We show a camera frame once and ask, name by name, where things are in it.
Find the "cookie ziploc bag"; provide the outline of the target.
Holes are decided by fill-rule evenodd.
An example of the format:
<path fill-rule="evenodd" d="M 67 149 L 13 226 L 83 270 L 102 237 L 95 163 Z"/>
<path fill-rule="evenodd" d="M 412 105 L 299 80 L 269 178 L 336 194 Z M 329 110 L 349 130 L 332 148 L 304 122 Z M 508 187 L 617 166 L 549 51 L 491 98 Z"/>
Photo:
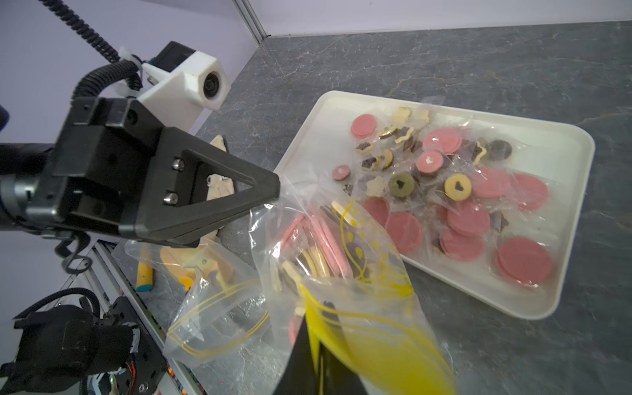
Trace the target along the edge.
<path fill-rule="evenodd" d="M 249 236 L 285 368 L 306 319 L 318 382 L 322 343 L 368 394 L 456 393 L 385 228 L 333 184 L 279 179 L 279 197 L 251 212 Z"/>
<path fill-rule="evenodd" d="M 167 358 L 197 367 L 244 348 L 268 329 L 258 273 L 213 238 L 189 249 L 128 241 L 124 251 L 166 270 L 186 290 L 166 330 Z"/>

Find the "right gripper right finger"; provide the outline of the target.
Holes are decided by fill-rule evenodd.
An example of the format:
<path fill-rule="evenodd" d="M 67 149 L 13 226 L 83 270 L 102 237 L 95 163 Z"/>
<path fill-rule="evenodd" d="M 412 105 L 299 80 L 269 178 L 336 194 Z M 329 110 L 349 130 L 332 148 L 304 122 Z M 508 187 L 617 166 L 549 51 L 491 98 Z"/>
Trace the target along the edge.
<path fill-rule="evenodd" d="M 368 394 L 360 377 L 340 362 L 322 343 L 319 345 L 319 394 Z"/>

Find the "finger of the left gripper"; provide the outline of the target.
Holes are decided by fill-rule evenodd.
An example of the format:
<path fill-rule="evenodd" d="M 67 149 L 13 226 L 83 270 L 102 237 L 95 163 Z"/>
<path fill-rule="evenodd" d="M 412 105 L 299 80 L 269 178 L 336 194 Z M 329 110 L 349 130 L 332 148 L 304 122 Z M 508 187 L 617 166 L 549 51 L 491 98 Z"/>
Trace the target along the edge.
<path fill-rule="evenodd" d="M 209 199 L 207 179 L 225 176 L 245 189 Z M 214 230 L 279 197 L 277 174 L 177 128 L 164 128 L 138 201 L 123 212 L 120 236 L 170 247 L 196 247 Z"/>

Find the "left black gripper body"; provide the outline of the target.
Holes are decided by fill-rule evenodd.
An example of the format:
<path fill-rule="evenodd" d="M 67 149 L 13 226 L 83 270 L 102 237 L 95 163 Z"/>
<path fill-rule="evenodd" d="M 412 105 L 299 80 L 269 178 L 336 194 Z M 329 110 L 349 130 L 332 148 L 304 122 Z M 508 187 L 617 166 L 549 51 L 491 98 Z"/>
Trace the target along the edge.
<path fill-rule="evenodd" d="M 72 101 L 26 215 L 38 225 L 117 232 L 138 201 L 164 125 L 138 100 Z"/>

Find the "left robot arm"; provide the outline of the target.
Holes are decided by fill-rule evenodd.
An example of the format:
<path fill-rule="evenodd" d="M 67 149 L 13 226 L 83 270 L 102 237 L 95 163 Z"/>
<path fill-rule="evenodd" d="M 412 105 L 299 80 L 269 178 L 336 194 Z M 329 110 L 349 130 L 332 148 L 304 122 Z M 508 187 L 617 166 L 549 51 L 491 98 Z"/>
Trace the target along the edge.
<path fill-rule="evenodd" d="M 106 59 L 75 86 L 53 144 L 1 146 L 1 228 L 86 243 L 91 233 L 187 248 L 278 198 L 276 174 L 190 133 L 230 82 L 218 59 L 172 41 L 142 61 L 66 3 L 46 8 Z"/>

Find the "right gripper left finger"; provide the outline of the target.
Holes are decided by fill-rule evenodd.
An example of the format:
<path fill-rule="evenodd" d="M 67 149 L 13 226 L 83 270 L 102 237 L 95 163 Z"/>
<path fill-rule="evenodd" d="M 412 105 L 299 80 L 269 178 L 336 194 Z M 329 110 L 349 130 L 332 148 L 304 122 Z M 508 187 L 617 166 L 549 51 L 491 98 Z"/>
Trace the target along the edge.
<path fill-rule="evenodd" d="M 274 395 L 316 395 L 319 382 L 309 340 L 306 319 L 302 319 L 294 347 L 284 373 L 273 392 Z"/>

